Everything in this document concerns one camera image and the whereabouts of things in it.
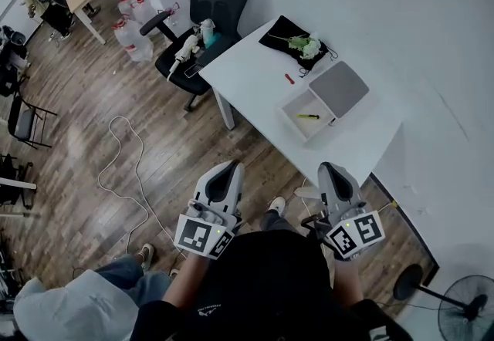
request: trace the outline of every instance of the black bag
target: black bag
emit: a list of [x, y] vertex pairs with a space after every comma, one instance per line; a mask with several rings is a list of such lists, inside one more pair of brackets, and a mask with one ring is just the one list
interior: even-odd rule
[[320, 53], [315, 55], [313, 59], [302, 59], [302, 52], [298, 49], [291, 49], [288, 47], [288, 42], [279, 38], [273, 38], [271, 35], [278, 36], [280, 38], [292, 38], [293, 36], [302, 36], [303, 38], [308, 38], [309, 33], [303, 31], [298, 25], [288, 20], [285, 16], [280, 16], [275, 25], [259, 40], [264, 46], [268, 46], [271, 49], [279, 50], [290, 56], [292, 56], [299, 65], [311, 71], [316, 65], [316, 62], [321, 60], [326, 53], [328, 53], [328, 47], [321, 42]]

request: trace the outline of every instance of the desk leg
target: desk leg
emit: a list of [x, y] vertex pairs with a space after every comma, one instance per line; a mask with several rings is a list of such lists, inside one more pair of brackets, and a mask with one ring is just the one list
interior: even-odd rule
[[230, 103], [225, 100], [220, 93], [218, 93], [215, 89], [216, 101], [218, 102], [219, 110], [222, 113], [223, 120], [229, 130], [232, 130], [235, 127], [235, 122], [233, 121], [232, 108], [230, 107]]
[[79, 18], [81, 22], [89, 29], [93, 35], [96, 37], [98, 41], [101, 42], [102, 45], [106, 43], [106, 41], [103, 39], [103, 37], [98, 33], [97, 30], [91, 25], [91, 19], [87, 17], [86, 13], [82, 9], [77, 9], [75, 12], [75, 15]]
[[30, 189], [30, 190], [36, 190], [37, 188], [35, 184], [30, 184], [21, 181], [14, 181], [13, 179], [5, 179], [4, 177], [0, 177], [0, 184], [4, 184], [6, 186], [21, 187], [23, 189]]

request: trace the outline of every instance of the white desk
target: white desk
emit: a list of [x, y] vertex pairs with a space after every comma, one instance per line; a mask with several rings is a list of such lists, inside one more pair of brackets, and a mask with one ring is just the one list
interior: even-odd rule
[[[278, 105], [307, 85], [311, 76], [328, 69], [331, 61], [325, 56], [310, 75], [299, 78], [295, 59], [258, 42], [275, 21], [255, 30], [201, 71], [215, 90], [227, 127], [233, 127], [230, 103], [314, 185], [323, 161], [345, 167], [362, 185], [398, 131], [401, 118], [373, 89], [376, 85], [365, 71], [355, 69], [370, 92], [335, 127], [327, 127], [303, 143], [282, 119]], [[286, 73], [294, 85], [285, 78]]]

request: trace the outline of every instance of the chair armrest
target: chair armrest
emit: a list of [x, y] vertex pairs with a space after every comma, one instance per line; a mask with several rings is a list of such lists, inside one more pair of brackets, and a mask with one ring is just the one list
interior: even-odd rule
[[157, 27], [158, 27], [158, 29], [161, 32], [163, 32], [162, 29], [161, 29], [161, 27], [160, 27], [160, 25], [164, 25], [166, 27], [166, 25], [164, 24], [164, 20], [167, 19], [168, 16], [170, 16], [170, 14], [171, 14], [171, 11], [169, 11], [169, 10], [168, 11], [161, 12], [161, 13], [158, 13], [149, 22], [147, 22], [146, 24], [144, 24], [140, 28], [140, 30], [139, 30], [140, 34], [141, 35], [147, 35], [147, 34], [149, 34], [151, 32], [152, 29], [155, 29]]
[[236, 41], [232, 37], [222, 35], [201, 54], [195, 63], [198, 66], [207, 66], [211, 61], [230, 49], [235, 43]]

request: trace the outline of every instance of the electric fan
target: electric fan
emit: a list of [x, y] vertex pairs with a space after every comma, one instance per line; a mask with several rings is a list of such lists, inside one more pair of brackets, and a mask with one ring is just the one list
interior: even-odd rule
[[446, 341], [488, 341], [494, 339], [494, 280], [470, 275], [456, 281], [444, 294], [421, 285], [424, 272], [413, 264], [394, 284], [396, 300], [406, 300], [416, 290], [441, 300], [438, 325]]

